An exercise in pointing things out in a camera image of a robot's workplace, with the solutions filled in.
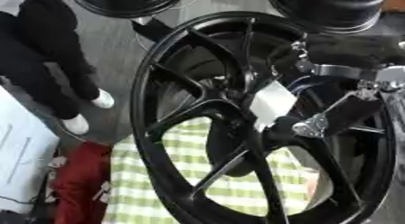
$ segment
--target wheel spoke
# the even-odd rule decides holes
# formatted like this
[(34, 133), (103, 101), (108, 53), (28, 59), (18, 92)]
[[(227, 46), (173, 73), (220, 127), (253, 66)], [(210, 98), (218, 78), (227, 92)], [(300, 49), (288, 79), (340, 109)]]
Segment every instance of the wheel spoke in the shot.
[(192, 197), (197, 193), (206, 191), (215, 181), (221, 178), (225, 173), (229, 172), (236, 165), (241, 163), (248, 150), (245, 144), (242, 144), (233, 153), (229, 154), (220, 163), (214, 165), (210, 173), (207, 174), (198, 184), (194, 187)]
[(247, 156), (249, 157), (248, 160), (253, 170), (258, 176), (268, 201), (269, 211), (265, 221), (266, 223), (288, 224), (288, 217), (284, 211), (283, 202), (278, 193), (278, 187), (268, 167), (266, 155), (264, 155), (261, 134), (257, 133), (257, 131), (253, 132), (251, 139), (247, 143), (247, 148), (250, 150), (250, 154)]
[(171, 127), (195, 117), (209, 117), (225, 120), (228, 116), (237, 117), (240, 114), (231, 103), (221, 99), (199, 99), (191, 106), (182, 108), (157, 121), (147, 129), (152, 142), (161, 140), (163, 134)]
[(199, 82), (183, 75), (174, 70), (169, 70), (160, 63), (154, 63), (153, 65), (153, 77), (160, 81), (174, 82), (183, 89), (187, 90), (194, 97), (199, 98), (203, 95), (204, 87)]
[(253, 24), (255, 23), (254, 18), (250, 18), (247, 21), (247, 28), (245, 35), (243, 37), (243, 43), (241, 46), (241, 54), (240, 54), (240, 61), (242, 68), (246, 70), (251, 70), (250, 65), (250, 46), (251, 46), (251, 38), (253, 36)]
[(224, 46), (216, 43), (210, 36), (191, 29), (188, 31), (192, 42), (210, 51), (219, 61), (225, 65), (225, 77), (232, 89), (244, 89), (245, 79), (240, 62), (234, 53)]
[(308, 139), (310, 145), (303, 144), (301, 146), (315, 158), (331, 178), (334, 184), (334, 194), (332, 195), (332, 199), (341, 206), (347, 206), (350, 204), (359, 205), (359, 195), (352, 183), (349, 182), (346, 173), (332, 156), (327, 146), (320, 145), (319, 142), (322, 142), (322, 140)]

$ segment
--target wheel rim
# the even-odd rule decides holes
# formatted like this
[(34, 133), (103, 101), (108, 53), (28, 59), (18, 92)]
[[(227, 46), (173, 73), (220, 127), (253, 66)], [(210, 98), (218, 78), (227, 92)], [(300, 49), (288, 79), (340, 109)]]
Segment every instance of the wheel rim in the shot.
[[(242, 37), (244, 37), (241, 42), (243, 51), (236, 55), (236, 60), (234, 52), (224, 47), (225, 44), (218, 45), (216, 42), (218, 35), (221, 36), (224, 33), (242, 33)], [(250, 216), (225, 209), (204, 197), (204, 190), (211, 184), (212, 180), (216, 179), (218, 174), (223, 175), (221, 172), (223, 169), (221, 167), (215, 168), (211, 174), (193, 187), (176, 171), (165, 152), (165, 148), (159, 144), (159, 138), (165, 130), (174, 124), (181, 123), (182, 120), (193, 117), (207, 116), (212, 119), (219, 119), (229, 126), (232, 125), (230, 121), (239, 121), (240, 123), (242, 117), (242, 122), (245, 122), (246, 126), (251, 125), (250, 119), (246, 117), (241, 105), (245, 100), (241, 98), (243, 98), (243, 93), (249, 90), (247, 81), (255, 81), (251, 80), (254, 76), (243, 74), (243, 72), (250, 70), (248, 69), (250, 58), (247, 56), (250, 54), (262, 55), (260, 54), (262, 47), (259, 48), (259, 51), (251, 47), (252, 43), (254, 45), (257, 42), (251, 40), (252, 36), (262, 33), (267, 35), (270, 40), (268, 51), (276, 46), (291, 43), (302, 35), (295, 26), (286, 20), (267, 14), (212, 14), (181, 25), (147, 54), (134, 82), (131, 118), (138, 150), (146, 163), (158, 195), (164, 200), (164, 204), (174, 216), (185, 223), (266, 223), (263, 222), (265, 220), (268, 223), (317, 223), (320, 220), (323, 223), (358, 223), (368, 218), (385, 197), (395, 164), (395, 137), (389, 115), (385, 109), (367, 121), (370, 122), (370, 127), (374, 129), (364, 128), (363, 131), (355, 132), (356, 136), (366, 135), (377, 138), (374, 140), (377, 140), (375, 143), (378, 144), (374, 144), (371, 150), (362, 154), (362, 173), (353, 184), (342, 176), (341, 167), (325, 149), (322, 147), (317, 147), (315, 151), (307, 149), (312, 151), (311, 154), (317, 155), (316, 160), (321, 161), (322, 166), (334, 181), (334, 186), (336, 183), (340, 186), (335, 187), (331, 200), (327, 200), (311, 210), (288, 217), (282, 209), (277, 188), (271, 181), (271, 174), (269, 174), (269, 169), (265, 165), (266, 162), (263, 161), (264, 158), (261, 157), (258, 148), (234, 148), (233, 151), (229, 152), (231, 155), (228, 155), (228, 161), (224, 162), (226, 165), (232, 159), (234, 160), (246, 153), (249, 153), (250, 158), (254, 159), (253, 162), (257, 164), (253, 168), (260, 182), (267, 185), (263, 190), (267, 194), (268, 208), (273, 213), (267, 217)], [(198, 79), (192, 79), (191, 76), (171, 70), (169, 66), (165, 65), (172, 59), (178, 59), (180, 50), (187, 47), (190, 42), (193, 43), (192, 48), (203, 46), (204, 49), (210, 50), (214, 56), (218, 57), (221, 64), (236, 69), (226, 78), (228, 79), (226, 91), (219, 91), (218, 88), (208, 89)], [(185, 111), (181, 110), (182, 113), (175, 113), (174, 117), (171, 116), (164, 119), (164, 122), (159, 122), (157, 121), (159, 98), (155, 95), (157, 92), (155, 82), (157, 81), (175, 82), (200, 100), (194, 101), (193, 107), (187, 107)], [(320, 88), (314, 93), (322, 94), (322, 91), (325, 89)], [(377, 135), (373, 133), (373, 130), (382, 128), (383, 134), (376, 137)], [(319, 142), (316, 140), (309, 141), (311, 146), (317, 146), (315, 142)]]

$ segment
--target black rim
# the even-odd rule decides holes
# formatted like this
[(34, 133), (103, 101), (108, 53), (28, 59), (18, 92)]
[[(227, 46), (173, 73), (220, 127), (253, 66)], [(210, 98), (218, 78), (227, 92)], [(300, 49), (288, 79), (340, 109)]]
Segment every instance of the black rim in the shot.
[(368, 20), (362, 24), (357, 24), (357, 25), (342, 24), (342, 26), (328, 26), (328, 25), (324, 25), (324, 24), (311, 23), (311, 21), (301, 19), (299, 17), (299, 14), (296, 14), (293, 11), (291, 11), (290, 9), (286, 8), (278, 0), (269, 0), (269, 1), (285, 17), (294, 19), (295, 22), (300, 23), (301, 25), (305, 26), (310, 31), (323, 32), (323, 33), (342, 33), (342, 34), (360, 33), (360, 32), (363, 32), (365, 30), (372, 28), (378, 22), (378, 19), (380, 18), (380, 14), (381, 14), (381, 11), (379, 11), (370, 20)]
[[(238, 51), (226, 43), (218, 44), (226, 34), (240, 41)], [(354, 180), (348, 178), (347, 172), (340, 167), (328, 148), (325, 148), (327, 145), (332, 147), (334, 144), (331, 143), (335, 143), (335, 140), (296, 140), (327, 171), (334, 183), (334, 194), (321, 205), (303, 213), (287, 216), (283, 211), (265, 155), (256, 147), (260, 145), (258, 142), (262, 140), (263, 134), (251, 130), (252, 122), (244, 108), (244, 102), (247, 100), (245, 95), (258, 85), (258, 81), (272, 80), (270, 70), (264, 67), (267, 55), (278, 46), (292, 43), (302, 35), (299, 29), (287, 20), (268, 14), (219, 13), (181, 25), (147, 54), (132, 88), (131, 119), (134, 134), (156, 191), (166, 207), (182, 222), (359, 223), (368, 218), (381, 204), (390, 186), (395, 165), (395, 136), (386, 109), (371, 117), (362, 128), (353, 128), (332, 138), (338, 140), (341, 136), (349, 135), (364, 140), (362, 143), (367, 144), (367, 148), (358, 147), (360, 153), (357, 155), (362, 157), (363, 165), (360, 175)], [(254, 47), (257, 43), (265, 43), (263, 45), (268, 45), (268, 48), (263, 45)], [(208, 50), (217, 63), (226, 66), (226, 70), (222, 71), (225, 80), (212, 80), (206, 84), (191, 72), (172, 68), (171, 62), (174, 59), (180, 60), (184, 50), (194, 50), (196, 47)], [(256, 61), (253, 64), (250, 55), (261, 58), (261, 64)], [(204, 72), (209, 79), (215, 76), (206, 73), (207, 70)], [(288, 83), (299, 77), (295, 74), (285, 73), (281, 80)], [(159, 93), (170, 83), (185, 89), (193, 95), (195, 101), (191, 106), (183, 107), (159, 121), (157, 110), (164, 104)], [(334, 96), (337, 99), (343, 93), (338, 84), (325, 87), (308, 91), (303, 96), (304, 104), (312, 104), (309, 107), (321, 109), (320, 107), (328, 103), (328, 99)], [(159, 142), (165, 130), (193, 117), (209, 117), (213, 121), (222, 122), (229, 132), (249, 133), (241, 138), (241, 145), (235, 145), (232, 151), (224, 155), (212, 172), (195, 187), (175, 169), (165, 148)], [(251, 170), (256, 172), (259, 181), (264, 185), (263, 190), (272, 215), (256, 217), (238, 213), (204, 196), (206, 188), (219, 176), (227, 173), (229, 166), (241, 156), (248, 159)]]
[(113, 18), (138, 18), (162, 13), (163, 11), (169, 9), (170, 7), (178, 4), (181, 0), (155, 0), (153, 2), (150, 2), (151, 5), (145, 5), (142, 8), (130, 11), (123, 11), (123, 10), (112, 11), (106, 8), (98, 7), (89, 0), (74, 0), (74, 1), (94, 14), (99, 14)]

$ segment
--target black wheel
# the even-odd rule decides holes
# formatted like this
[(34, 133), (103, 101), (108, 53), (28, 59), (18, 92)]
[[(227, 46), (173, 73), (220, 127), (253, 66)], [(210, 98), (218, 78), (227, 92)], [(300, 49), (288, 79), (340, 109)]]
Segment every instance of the black wheel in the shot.
[[(294, 145), (317, 161), (333, 189), (301, 213), (288, 216), (284, 211), (265, 160), (282, 146), (267, 143), (274, 135), (271, 129), (256, 131), (249, 104), (258, 85), (272, 80), (287, 85), (302, 77), (293, 68), (274, 72), (266, 67), (270, 53), (302, 35), (288, 20), (268, 14), (211, 14), (181, 25), (147, 54), (132, 89), (134, 135), (156, 192), (181, 223), (361, 223), (381, 204), (396, 153), (386, 109), (327, 139), (294, 139)], [(288, 117), (308, 118), (344, 93), (340, 82), (309, 89)], [(162, 136), (194, 117), (218, 124), (227, 145), (214, 140), (216, 148), (207, 146), (212, 171), (192, 186), (175, 169)], [(262, 184), (267, 215), (230, 210), (205, 195), (219, 177), (249, 172), (255, 172)]]

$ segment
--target person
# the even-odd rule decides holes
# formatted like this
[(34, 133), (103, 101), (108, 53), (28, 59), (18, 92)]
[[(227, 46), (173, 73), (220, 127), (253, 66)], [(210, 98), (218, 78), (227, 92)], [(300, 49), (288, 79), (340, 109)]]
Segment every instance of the person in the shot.
[(114, 106), (113, 97), (90, 77), (94, 68), (81, 50), (77, 25), (62, 0), (0, 0), (0, 76), (51, 108), (70, 132), (84, 135), (89, 123), (44, 65), (58, 63), (80, 98), (101, 108)]

